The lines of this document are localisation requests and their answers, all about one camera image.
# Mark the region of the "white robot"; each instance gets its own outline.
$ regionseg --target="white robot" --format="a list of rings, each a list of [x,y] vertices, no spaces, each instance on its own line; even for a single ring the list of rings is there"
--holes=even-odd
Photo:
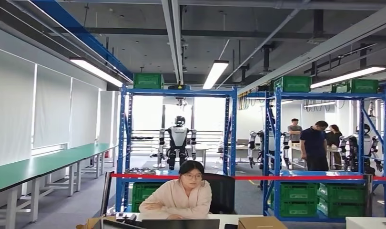
[[[249,134],[249,143],[248,143],[248,159],[253,168],[253,165],[256,164],[253,158],[253,152],[255,149],[255,140],[256,136],[260,138],[260,144],[257,147],[259,149],[258,157],[256,161],[259,163],[259,169],[263,169],[263,158],[264,158],[264,132],[261,130],[259,132],[251,131]],[[283,137],[283,159],[287,168],[291,165],[291,162],[288,158],[288,149],[290,148],[288,145],[288,141],[290,140],[290,134],[288,132],[281,133]],[[269,153],[274,155],[274,135],[273,131],[269,130]],[[274,169],[274,158],[271,159],[272,169]]]
[[[163,156],[163,147],[165,145],[165,132],[169,133],[171,138],[169,145],[170,148],[166,151],[166,156],[168,158],[167,163],[169,164],[169,169],[175,169],[175,160],[176,156],[179,155],[179,164],[181,165],[188,157],[186,151],[186,138],[187,135],[191,132],[192,138],[190,144],[192,147],[192,158],[196,159],[196,130],[189,130],[184,126],[186,120],[183,116],[177,116],[175,118],[175,125],[169,127],[168,129],[161,129],[159,131],[159,152],[158,152],[158,164],[161,164],[160,161],[165,159]]]
[[[368,157],[378,158],[377,155],[377,145],[378,145],[378,137],[369,135],[371,128],[369,125],[364,124],[364,155]],[[349,143],[349,154],[346,155],[346,144]],[[344,169],[345,171],[358,171],[358,131],[355,134],[350,135],[348,137],[341,136],[340,137],[340,145],[338,151],[342,155],[342,159],[345,162]],[[383,166],[380,160],[374,160],[376,163],[376,167],[378,171],[382,171]],[[364,172],[367,174],[375,175],[376,170],[371,167],[370,159],[364,159]]]

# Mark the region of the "glasses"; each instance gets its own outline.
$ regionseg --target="glasses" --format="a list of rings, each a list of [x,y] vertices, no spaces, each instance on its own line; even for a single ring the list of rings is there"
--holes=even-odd
[[[203,176],[201,174],[198,174],[198,175],[183,174],[183,176],[185,176],[189,180],[193,180],[194,178],[197,180],[201,180],[203,178]]]

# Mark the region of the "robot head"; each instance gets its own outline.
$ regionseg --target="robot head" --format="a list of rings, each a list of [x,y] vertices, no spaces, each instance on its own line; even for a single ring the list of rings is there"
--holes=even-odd
[[[185,123],[186,123],[186,120],[183,116],[177,116],[175,118],[175,125],[177,127],[182,127],[182,126],[184,126]]]
[[[371,131],[371,127],[368,124],[364,123],[364,134],[367,135]]]

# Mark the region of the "green plastic crate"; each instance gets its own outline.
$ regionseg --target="green plastic crate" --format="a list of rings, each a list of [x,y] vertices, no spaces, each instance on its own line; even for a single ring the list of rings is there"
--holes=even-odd
[[[349,203],[332,203],[327,202],[323,198],[319,199],[317,209],[324,213],[329,218],[345,218],[345,217],[363,217],[363,204]]]
[[[332,85],[332,93],[347,93],[350,92],[350,82],[337,83]]]
[[[134,183],[132,185],[132,201],[143,202],[163,183]]]
[[[274,89],[281,87],[283,92],[310,92],[311,77],[283,76],[274,82]]]
[[[314,217],[318,202],[280,202],[281,217]]]
[[[134,88],[163,89],[162,74],[135,73],[133,81],[134,81]]]
[[[366,189],[363,185],[320,184],[318,196],[332,203],[363,204]]]
[[[280,201],[318,201],[317,190],[318,184],[316,183],[281,183]],[[272,200],[274,199],[274,189],[272,190],[270,198],[272,198]]]
[[[140,207],[142,202],[138,202],[138,201],[133,201],[132,204],[131,204],[131,212],[140,212],[140,210],[138,209]]]
[[[353,79],[351,81],[352,93],[377,93],[378,80],[359,80]]]

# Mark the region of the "blue metal shelf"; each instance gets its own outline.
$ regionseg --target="blue metal shelf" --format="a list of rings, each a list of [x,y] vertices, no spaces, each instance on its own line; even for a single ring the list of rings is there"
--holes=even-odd
[[[358,157],[358,172],[343,172],[343,171],[335,171],[335,172],[320,172],[320,171],[288,171],[280,170],[280,154],[281,154],[281,148],[280,148],[280,123],[281,123],[281,101],[282,99],[292,99],[292,100],[357,100],[360,102],[360,120],[358,123],[358,126],[364,126],[364,119],[367,119],[367,121],[372,126],[372,129],[377,134],[378,131],[375,128],[374,124],[371,122],[371,119],[365,115],[367,112],[364,109],[364,100],[366,98],[371,99],[381,99],[384,102],[384,137],[380,138],[380,142],[383,146],[383,155],[384,155],[384,176],[386,176],[386,89],[383,93],[376,93],[376,94],[354,94],[354,93],[288,93],[288,92],[282,92],[281,88],[276,88],[276,91],[274,94],[270,93],[269,95],[261,94],[261,93],[254,93],[254,94],[248,94],[248,96],[251,97],[263,97],[264,95],[267,96],[267,99],[265,101],[265,120],[266,120],[266,129],[270,129],[274,133],[274,143],[275,143],[275,154],[276,157],[274,157],[274,169],[271,170],[269,167],[269,159],[271,158],[269,156],[269,131],[265,131],[264,135],[264,174],[279,174],[280,176],[353,176],[353,175],[362,175],[364,171],[364,143],[363,143],[363,130],[359,130],[359,149],[358,152],[360,152],[360,155]],[[276,115],[275,115],[275,121],[274,125],[272,123],[272,111],[270,108],[270,101],[275,99],[275,107],[276,107]],[[270,183],[270,186],[267,184],[267,182],[264,182],[263,185],[263,214],[268,215],[269,214],[269,208],[270,206],[267,204],[267,201],[270,197],[271,191],[274,188],[274,202],[279,203],[280,202],[280,183],[284,181],[278,180],[278,181],[272,181]],[[346,184],[363,184],[365,183],[364,180],[361,179],[344,179],[344,180],[287,180],[286,182],[312,182],[312,183],[346,183]],[[379,184],[382,184],[384,186],[384,210],[385,210],[385,216],[386,216],[386,181],[374,181],[374,186],[376,187]],[[326,216],[319,216],[315,218],[301,218],[301,217],[295,217],[295,218],[285,218],[279,216],[279,205],[274,205],[274,215],[282,220],[282,221],[309,221],[309,222],[337,222],[343,221],[343,219],[329,219]]]
[[[315,100],[360,100],[360,99],[384,99],[384,93],[376,94],[364,94],[364,93],[320,93],[320,92],[281,92],[281,99],[315,99]],[[275,99],[276,96],[272,95],[268,99]]]
[[[127,104],[128,113],[125,113],[126,95],[129,96]],[[125,169],[130,168],[131,161],[131,133],[132,133],[132,107],[133,97],[135,95],[162,96],[162,97],[218,97],[225,98],[225,123],[224,123],[224,161],[223,174],[235,176],[235,153],[236,153],[236,108],[237,108],[237,89],[235,87],[230,91],[212,91],[212,90],[170,90],[170,89],[129,89],[126,86],[121,88],[120,100],[120,126],[119,126],[119,155],[117,159],[117,173],[123,173]],[[231,151],[228,152],[228,139],[231,130]],[[160,170],[158,175],[177,175],[177,171],[169,172]],[[129,189],[131,182],[166,182],[169,179],[138,179],[138,178],[118,178],[116,179],[116,204],[117,212],[124,208],[127,209]]]
[[[233,97],[232,91],[211,91],[211,90],[172,90],[172,89],[127,89],[128,93],[134,95],[147,95],[147,96],[164,96],[164,97],[218,97],[227,98]]]

